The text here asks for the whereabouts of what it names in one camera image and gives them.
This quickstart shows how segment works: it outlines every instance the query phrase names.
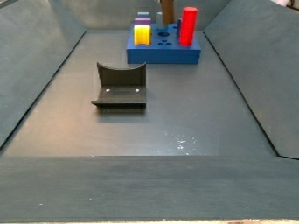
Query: brown stick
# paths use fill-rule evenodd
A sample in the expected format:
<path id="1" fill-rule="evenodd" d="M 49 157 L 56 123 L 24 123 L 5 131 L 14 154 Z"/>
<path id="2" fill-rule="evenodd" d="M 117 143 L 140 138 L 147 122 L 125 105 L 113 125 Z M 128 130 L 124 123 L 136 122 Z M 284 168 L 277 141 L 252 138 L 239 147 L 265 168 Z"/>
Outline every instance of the brown stick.
<path id="1" fill-rule="evenodd" d="M 163 22 L 168 25 L 173 23 L 173 0 L 161 0 Z"/>

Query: yellow block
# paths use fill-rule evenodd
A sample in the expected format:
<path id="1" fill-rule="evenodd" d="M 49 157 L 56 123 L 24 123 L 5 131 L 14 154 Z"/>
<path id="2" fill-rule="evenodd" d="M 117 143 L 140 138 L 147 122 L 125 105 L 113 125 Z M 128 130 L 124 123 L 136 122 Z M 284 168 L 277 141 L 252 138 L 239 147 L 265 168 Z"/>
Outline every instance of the yellow block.
<path id="1" fill-rule="evenodd" d="M 135 25 L 135 46 L 151 45 L 151 25 Z"/>

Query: black bracket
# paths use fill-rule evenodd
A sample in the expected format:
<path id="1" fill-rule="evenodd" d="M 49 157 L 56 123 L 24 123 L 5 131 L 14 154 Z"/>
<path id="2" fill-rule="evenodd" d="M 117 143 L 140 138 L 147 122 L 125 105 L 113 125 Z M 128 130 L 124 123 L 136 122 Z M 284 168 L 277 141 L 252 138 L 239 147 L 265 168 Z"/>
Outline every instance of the black bracket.
<path id="1" fill-rule="evenodd" d="M 115 69 L 97 63 L 100 90 L 97 100 L 101 106 L 145 106 L 145 63 L 132 69 Z"/>

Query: purple block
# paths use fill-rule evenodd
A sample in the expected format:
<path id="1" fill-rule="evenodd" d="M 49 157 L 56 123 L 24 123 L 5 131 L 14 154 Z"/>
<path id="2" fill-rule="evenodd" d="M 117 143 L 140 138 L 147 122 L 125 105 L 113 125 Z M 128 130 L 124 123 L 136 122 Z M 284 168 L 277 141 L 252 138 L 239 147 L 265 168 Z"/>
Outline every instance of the purple block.
<path id="1" fill-rule="evenodd" d="M 151 25 L 152 19 L 149 17 L 136 17 L 135 25 Z"/>

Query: red cylinder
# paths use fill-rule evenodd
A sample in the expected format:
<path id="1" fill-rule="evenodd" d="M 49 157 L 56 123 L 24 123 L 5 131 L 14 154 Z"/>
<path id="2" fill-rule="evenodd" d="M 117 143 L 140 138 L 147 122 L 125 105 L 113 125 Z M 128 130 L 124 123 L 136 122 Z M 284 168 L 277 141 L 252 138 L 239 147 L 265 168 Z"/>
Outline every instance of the red cylinder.
<path id="1" fill-rule="evenodd" d="M 196 25 L 197 9 L 195 7 L 183 8 L 181 12 L 181 30 L 180 30 L 180 45 L 189 46 L 192 44 L 192 35 Z"/>

